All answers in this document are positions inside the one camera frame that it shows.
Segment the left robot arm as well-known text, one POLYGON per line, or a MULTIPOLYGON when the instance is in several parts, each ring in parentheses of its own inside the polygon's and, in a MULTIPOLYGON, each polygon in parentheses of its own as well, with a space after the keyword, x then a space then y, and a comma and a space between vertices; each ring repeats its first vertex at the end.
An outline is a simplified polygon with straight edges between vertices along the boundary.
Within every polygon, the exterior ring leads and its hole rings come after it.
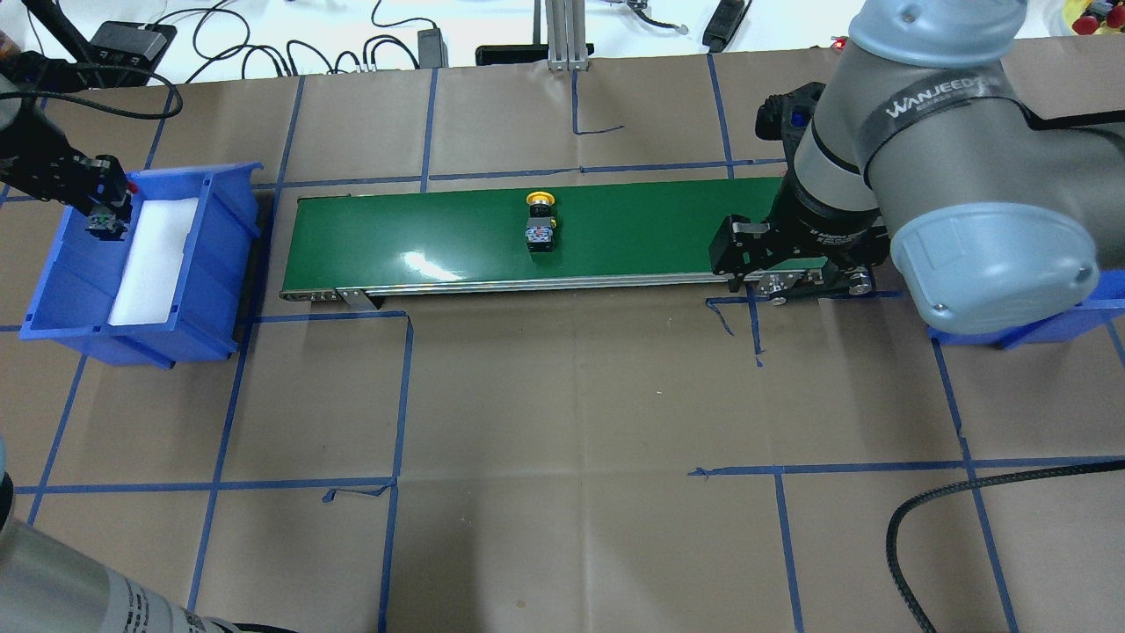
MULTIPOLYGON (((68 205, 48 266, 22 333, 88 344, 96 355, 112 345, 125 356, 172 367, 178 360, 228 355, 236 302, 220 300, 242 284, 233 259, 198 247, 212 227, 243 232, 238 251, 256 239, 256 200, 249 189, 253 162, 220 168, 127 173, 115 156, 87 157, 37 107, 40 90, 3 80, 3 181, 18 191, 68 205), (194 204, 178 248, 176 286, 160 322, 112 322, 122 278, 130 263, 129 225, 153 219, 162 204, 194 204)), ((168 602, 91 557, 12 516, 15 488, 3 481, 4 632, 266 632, 256 622, 206 618, 168 602)))

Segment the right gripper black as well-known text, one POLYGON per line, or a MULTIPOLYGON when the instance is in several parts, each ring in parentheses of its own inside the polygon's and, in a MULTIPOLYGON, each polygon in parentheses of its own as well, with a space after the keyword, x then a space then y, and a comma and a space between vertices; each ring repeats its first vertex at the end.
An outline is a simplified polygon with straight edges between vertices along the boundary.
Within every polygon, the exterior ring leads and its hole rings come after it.
POLYGON ((827 150, 816 130, 824 90, 824 83, 808 83, 771 94, 758 109, 755 134, 782 143, 788 172, 764 220, 729 214, 708 245, 711 272, 727 278, 730 292, 755 273, 756 292, 767 300, 875 291, 873 269, 889 256, 889 233, 875 201, 860 197, 832 206, 807 183, 812 177, 831 184, 838 170, 844 186, 861 184, 860 169, 827 150))

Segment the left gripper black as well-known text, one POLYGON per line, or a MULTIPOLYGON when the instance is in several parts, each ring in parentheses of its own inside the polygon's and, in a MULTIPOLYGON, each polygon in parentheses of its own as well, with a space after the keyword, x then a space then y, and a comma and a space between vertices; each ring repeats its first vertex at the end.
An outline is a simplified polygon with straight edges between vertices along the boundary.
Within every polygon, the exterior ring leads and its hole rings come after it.
POLYGON ((110 211, 129 221, 132 183, 112 155, 87 156, 43 114, 4 114, 1 179, 37 200, 68 204, 87 217, 87 230, 110 230, 110 211), (107 205, 96 198, 107 184, 107 205))

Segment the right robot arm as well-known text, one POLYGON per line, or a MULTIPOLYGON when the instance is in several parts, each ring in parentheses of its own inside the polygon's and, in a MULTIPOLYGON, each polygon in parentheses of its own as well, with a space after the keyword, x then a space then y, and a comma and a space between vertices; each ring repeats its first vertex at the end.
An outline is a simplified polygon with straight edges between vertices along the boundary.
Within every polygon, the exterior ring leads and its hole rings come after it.
POLYGON ((1053 319, 1122 269, 1122 110, 1044 119, 1024 1, 867 1, 842 51, 182 85, 128 168, 256 165, 278 300, 903 275, 935 331, 1053 319))

